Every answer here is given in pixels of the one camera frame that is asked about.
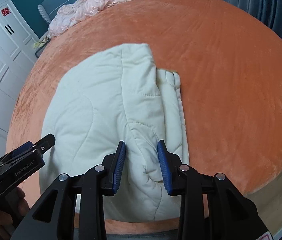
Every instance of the silver bolt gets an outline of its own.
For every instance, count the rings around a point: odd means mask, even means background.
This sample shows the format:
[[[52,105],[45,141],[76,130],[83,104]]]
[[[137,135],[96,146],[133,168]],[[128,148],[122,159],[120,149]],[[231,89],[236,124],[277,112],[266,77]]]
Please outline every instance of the silver bolt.
[[[223,173],[218,173],[218,174],[216,175],[216,177],[217,177],[217,179],[219,179],[219,180],[225,180],[225,175],[224,175]]]
[[[104,170],[104,166],[103,165],[98,165],[94,168],[97,172],[103,171]]]
[[[59,175],[59,181],[65,181],[67,178],[68,178],[68,175],[66,174]]]
[[[180,165],[180,170],[181,171],[188,171],[188,169],[189,169],[188,165],[186,165],[186,164]]]

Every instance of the orange blanket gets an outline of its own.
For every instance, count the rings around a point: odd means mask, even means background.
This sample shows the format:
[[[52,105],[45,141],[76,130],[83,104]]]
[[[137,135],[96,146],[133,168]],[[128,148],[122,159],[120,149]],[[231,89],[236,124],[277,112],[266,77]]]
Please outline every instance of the orange blanket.
[[[190,154],[200,173],[225,173],[251,193],[282,171],[282,40],[221,0],[134,0],[53,39],[13,113],[7,151],[37,141],[61,77],[92,54],[148,43],[158,68],[176,70]],[[39,197],[37,174],[24,189]]]

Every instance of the white cabinet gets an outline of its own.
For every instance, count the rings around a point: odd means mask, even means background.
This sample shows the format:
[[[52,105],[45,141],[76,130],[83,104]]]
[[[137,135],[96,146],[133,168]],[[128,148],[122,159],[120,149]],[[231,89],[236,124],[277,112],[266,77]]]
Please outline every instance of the white cabinet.
[[[38,40],[12,1],[0,0],[1,155],[5,153],[6,135],[16,100],[37,60],[33,44]]]

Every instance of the white sticker with pink border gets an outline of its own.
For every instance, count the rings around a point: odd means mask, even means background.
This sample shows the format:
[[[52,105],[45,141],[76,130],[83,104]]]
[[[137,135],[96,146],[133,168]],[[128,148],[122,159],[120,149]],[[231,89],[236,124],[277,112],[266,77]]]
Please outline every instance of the white sticker with pink border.
[[[273,238],[272,238],[270,232],[266,232],[265,234],[263,234],[262,236],[260,236],[256,240],[273,240]]]

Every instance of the folded white jacket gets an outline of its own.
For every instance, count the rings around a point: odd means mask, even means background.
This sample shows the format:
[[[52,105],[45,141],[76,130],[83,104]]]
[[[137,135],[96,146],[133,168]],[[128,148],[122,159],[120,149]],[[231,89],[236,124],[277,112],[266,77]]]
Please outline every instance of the folded white jacket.
[[[147,44],[115,46],[69,70],[46,112],[42,136],[48,133],[56,143],[44,154],[41,192],[61,173],[76,176],[101,164],[123,140],[121,184],[114,197],[103,198],[105,218],[147,222],[179,216],[180,196],[164,189],[156,147],[163,139],[169,152],[189,164],[180,77],[157,69]]]

